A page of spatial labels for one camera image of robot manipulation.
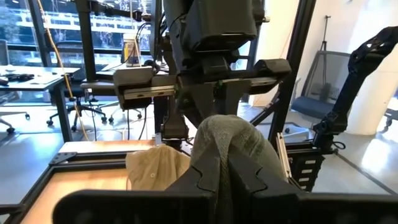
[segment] chair wheel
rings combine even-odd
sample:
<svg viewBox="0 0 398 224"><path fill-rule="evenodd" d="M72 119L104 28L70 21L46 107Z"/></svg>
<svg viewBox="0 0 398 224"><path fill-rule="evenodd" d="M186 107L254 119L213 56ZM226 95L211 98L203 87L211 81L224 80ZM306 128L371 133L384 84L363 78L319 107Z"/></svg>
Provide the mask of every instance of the chair wheel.
<svg viewBox="0 0 398 224"><path fill-rule="evenodd" d="M8 134L12 134L12 133L14 133L14 131L15 131L15 128L8 128L7 129L7 133Z"/></svg>

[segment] gray floor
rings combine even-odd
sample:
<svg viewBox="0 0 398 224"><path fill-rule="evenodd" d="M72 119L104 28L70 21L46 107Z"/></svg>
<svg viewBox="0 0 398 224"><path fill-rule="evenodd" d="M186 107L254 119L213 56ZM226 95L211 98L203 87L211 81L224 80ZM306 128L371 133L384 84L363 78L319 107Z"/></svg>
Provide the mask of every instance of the gray floor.
<svg viewBox="0 0 398 224"><path fill-rule="evenodd" d="M111 114L114 108L105 108ZM238 115L250 120L261 109L241 106ZM153 114L148 109L148 122L144 130L143 139L150 139L154 134ZM59 123L54 119L53 127L47 127L45 121L54 111L40 108L29 109L30 120L25 120L23 114L3 117L11 122L16 133L7 136L5 126L0 126L0 204L19 203L34 182L39 178L53 155L62 146L62 135ZM88 139L94 140L91 113L83 113L83 123ZM126 114L118 111L114 115L113 124L101 123L100 116L95 116L98 140L122 139L126 130ZM130 113L130 122L137 119L137 113ZM267 118L257 128L268 135L271 117ZM290 112L288 123L295 123L303 127L310 127L311 122L303 119L298 113ZM381 122L382 130L385 121ZM137 139L143 122L131 123L131 139ZM73 136L77 141L85 140L78 125L78 132ZM344 142L347 149L340 151L340 156L326 156L315 184L314 192L336 192L351 194L395 194L398 192L398 125L393 122L386 133L376 136L352 136L341 134L337 140ZM190 128L190 136L195 135L195 128ZM302 141L304 139L287 139L286 141Z"/></svg>

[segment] white wall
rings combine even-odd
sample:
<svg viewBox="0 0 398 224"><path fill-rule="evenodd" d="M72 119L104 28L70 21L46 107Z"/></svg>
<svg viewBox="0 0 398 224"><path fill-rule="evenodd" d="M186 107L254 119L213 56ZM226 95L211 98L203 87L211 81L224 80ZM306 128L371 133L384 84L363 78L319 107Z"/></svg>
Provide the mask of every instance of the white wall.
<svg viewBox="0 0 398 224"><path fill-rule="evenodd" d="M369 0L363 5L358 23L351 38L349 51L355 50L387 26L398 26L398 1ZM398 47L367 77L348 117L347 132L372 135L387 109L398 86Z"/></svg>
<svg viewBox="0 0 398 224"><path fill-rule="evenodd" d="M268 0L271 22L261 30L257 59L285 58L289 48L290 31L295 19L298 0ZM310 70L313 58L320 49L325 28L325 16L331 16L326 40L328 50L348 52L351 36L365 0L318 0L313 13L302 61L298 70L297 94L300 96L303 84ZM265 106L276 92L251 97L254 106Z"/></svg>

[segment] window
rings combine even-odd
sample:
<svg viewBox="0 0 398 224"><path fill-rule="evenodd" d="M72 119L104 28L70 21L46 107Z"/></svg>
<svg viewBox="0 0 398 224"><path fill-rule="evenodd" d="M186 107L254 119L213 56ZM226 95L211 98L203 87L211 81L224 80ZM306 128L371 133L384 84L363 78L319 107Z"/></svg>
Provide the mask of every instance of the window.
<svg viewBox="0 0 398 224"><path fill-rule="evenodd" d="M26 50L9 50L10 65L18 66L42 66L42 60L38 52Z"/></svg>
<svg viewBox="0 0 398 224"><path fill-rule="evenodd" d="M130 10L130 0L102 0L99 2L108 4L115 9ZM46 0L43 1L43 8L55 42L81 40L80 22L74 2ZM150 13L150 1L133 1L132 8ZM137 31L141 24L141 22L132 22L130 18L126 17L91 15L94 48L121 49L123 46L123 34ZM141 33L141 50L149 50L149 35L150 28L147 26Z"/></svg>
<svg viewBox="0 0 398 224"><path fill-rule="evenodd" d="M0 0L0 39L8 44L35 45L35 35L26 0Z"/></svg>

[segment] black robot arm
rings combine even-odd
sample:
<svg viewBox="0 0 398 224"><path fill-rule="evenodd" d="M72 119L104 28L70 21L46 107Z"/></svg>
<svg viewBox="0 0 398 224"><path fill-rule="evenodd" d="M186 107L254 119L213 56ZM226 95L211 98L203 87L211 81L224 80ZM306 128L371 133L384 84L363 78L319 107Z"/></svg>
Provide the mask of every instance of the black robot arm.
<svg viewBox="0 0 398 224"><path fill-rule="evenodd" d="M314 146L330 150L334 136L346 130L348 111L365 78L377 69L397 42L398 27L386 27L354 50L348 62L348 77L332 111L313 127Z"/></svg>

